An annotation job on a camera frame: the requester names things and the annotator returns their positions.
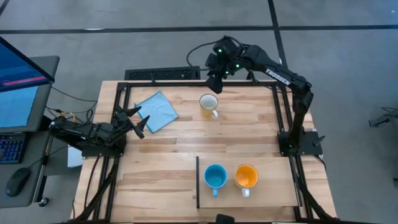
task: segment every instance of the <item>black keyboard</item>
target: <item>black keyboard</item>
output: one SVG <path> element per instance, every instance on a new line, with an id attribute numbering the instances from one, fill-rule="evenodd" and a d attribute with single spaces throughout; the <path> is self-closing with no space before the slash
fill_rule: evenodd
<path id="1" fill-rule="evenodd" d="M 199 80 L 199 66 L 126 70 L 125 80 Z"/>
<path id="2" fill-rule="evenodd" d="M 26 147 L 25 134 L 0 134 L 0 164 L 18 164 Z"/>

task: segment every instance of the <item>concrete floor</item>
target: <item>concrete floor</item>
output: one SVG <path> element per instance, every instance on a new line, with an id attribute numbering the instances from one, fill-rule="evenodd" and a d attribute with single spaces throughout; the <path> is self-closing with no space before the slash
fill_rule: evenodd
<path id="1" fill-rule="evenodd" d="M 394 0 L 278 0 L 275 9 L 280 26 L 398 24 Z M 0 30 L 270 25 L 265 0 L 250 0 L 250 4 L 239 0 L 10 0 L 0 16 Z M 279 58 L 273 31 L 3 37 L 30 57 L 59 55 L 54 86 L 77 97 L 97 99 L 103 80 L 122 80 L 125 69 L 187 66 L 185 55 L 191 48 L 222 35 L 260 45 L 274 60 Z M 382 114 L 381 106 L 398 106 L 398 30 L 282 31 L 281 35 L 289 68 L 313 85 L 311 112 L 318 132 L 326 135 L 322 146 L 338 216 L 396 223 L 398 189 L 392 177 L 398 139 L 391 126 L 373 129 L 368 119 Z M 203 66 L 209 52 L 210 47 L 195 52 L 192 63 Z M 91 105 L 52 91 L 48 106 L 83 111 Z M 78 172 L 50 177 L 45 195 L 51 204 L 2 209 L 1 223 L 67 220 L 78 177 Z"/>

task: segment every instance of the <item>blue cup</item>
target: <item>blue cup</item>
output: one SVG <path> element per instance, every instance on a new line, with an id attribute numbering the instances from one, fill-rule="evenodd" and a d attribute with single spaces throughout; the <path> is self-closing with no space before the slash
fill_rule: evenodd
<path id="1" fill-rule="evenodd" d="M 217 197 L 217 189 L 224 186 L 228 179 L 226 169 L 218 164 L 213 164 L 205 170 L 205 182 L 213 189 L 213 197 Z"/>

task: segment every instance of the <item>monitor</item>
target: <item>monitor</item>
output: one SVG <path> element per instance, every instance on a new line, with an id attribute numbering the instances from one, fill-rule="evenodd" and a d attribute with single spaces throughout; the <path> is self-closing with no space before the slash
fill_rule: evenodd
<path id="1" fill-rule="evenodd" d="M 53 82 L 54 77 L 0 37 L 0 92 Z"/>

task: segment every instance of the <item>cup handle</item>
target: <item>cup handle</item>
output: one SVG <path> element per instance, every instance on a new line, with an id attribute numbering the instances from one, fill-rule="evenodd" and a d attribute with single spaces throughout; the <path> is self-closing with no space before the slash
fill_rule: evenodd
<path id="1" fill-rule="evenodd" d="M 213 189 L 213 197 L 217 197 L 218 193 L 217 193 L 217 189 Z"/>
<path id="2" fill-rule="evenodd" d="M 249 197 L 249 195 L 250 195 L 250 191 L 249 191 L 249 189 L 245 189 L 245 188 L 243 188 L 243 189 L 242 189 L 242 194 L 243 194 L 243 197 L 246 197 L 246 198 L 248 198 L 248 197 Z"/>
<path id="3" fill-rule="evenodd" d="M 217 119 L 218 118 L 218 113 L 216 110 L 213 110 L 213 114 L 211 115 L 211 118 Z"/>

